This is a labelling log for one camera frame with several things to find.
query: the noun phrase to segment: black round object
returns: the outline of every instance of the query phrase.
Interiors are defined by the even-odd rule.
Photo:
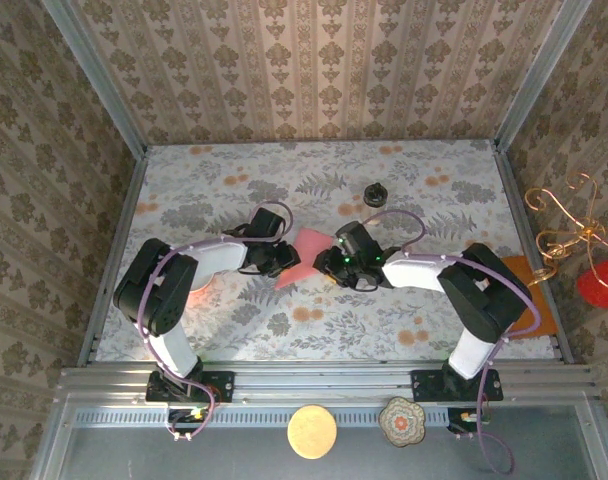
[[[386,205],[388,190],[377,182],[364,189],[364,203],[369,207],[380,208]]]

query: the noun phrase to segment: pink paper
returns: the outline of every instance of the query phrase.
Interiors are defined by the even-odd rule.
[[[295,250],[297,250],[297,254],[300,256],[300,263],[280,274],[275,289],[277,290],[278,288],[285,287],[291,283],[320,273],[313,268],[313,263],[317,256],[322,251],[330,248],[332,244],[333,237],[329,235],[320,233],[311,228],[300,229],[297,238],[295,239],[295,244],[293,245]]]

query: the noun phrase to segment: patterned wallpaper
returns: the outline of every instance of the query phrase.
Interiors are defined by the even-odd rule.
[[[30,471],[132,168],[40,2],[0,0],[0,479]]]
[[[561,0],[73,0],[148,144],[491,138]]]
[[[521,188],[549,186],[562,192],[571,211],[586,211],[588,189],[573,197],[564,188],[575,170],[600,184],[596,213],[608,226],[608,0],[594,0],[510,150]],[[559,215],[531,217],[567,229]],[[596,250],[600,260],[608,258]],[[577,293],[575,280],[588,269],[585,256],[567,261],[551,282],[576,357],[595,365],[608,412],[608,310],[594,309]]]

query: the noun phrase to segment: floral coaster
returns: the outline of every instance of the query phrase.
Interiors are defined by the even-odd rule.
[[[420,443],[424,439],[424,409],[405,398],[395,397],[380,412],[380,428],[396,447]]]

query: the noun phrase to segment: red object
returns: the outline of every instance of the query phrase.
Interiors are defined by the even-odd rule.
[[[602,281],[608,284],[608,260],[596,265],[595,270]],[[577,279],[577,289],[584,300],[594,307],[608,308],[608,287],[597,280],[593,270],[584,272]]]
[[[284,270],[280,274],[280,278],[275,285],[275,290],[303,280],[311,275],[318,275],[320,272],[313,268],[313,263],[317,256],[322,251],[330,248],[331,245],[333,245],[333,237],[312,228],[301,228],[293,245],[300,256],[300,263],[288,270]]]

